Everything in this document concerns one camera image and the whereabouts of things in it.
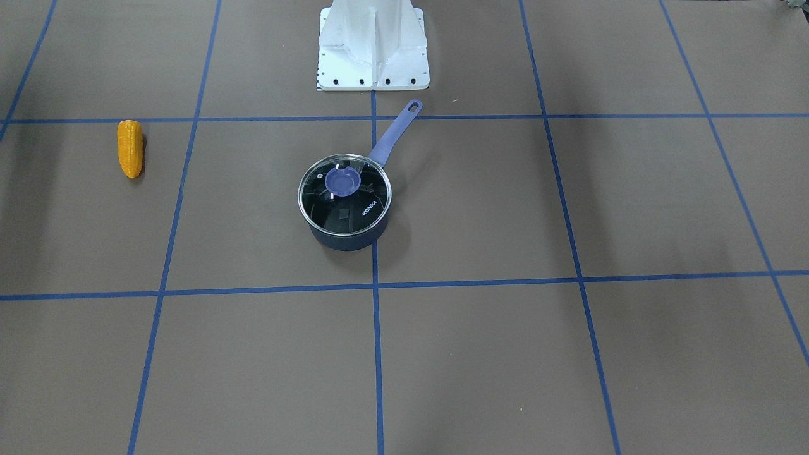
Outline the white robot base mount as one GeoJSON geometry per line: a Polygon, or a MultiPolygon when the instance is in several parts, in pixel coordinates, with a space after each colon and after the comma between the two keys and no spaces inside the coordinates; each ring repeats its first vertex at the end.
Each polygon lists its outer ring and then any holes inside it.
{"type": "Polygon", "coordinates": [[[316,87],[425,90],[425,13],[410,1],[334,1],[320,10],[316,87]]]}

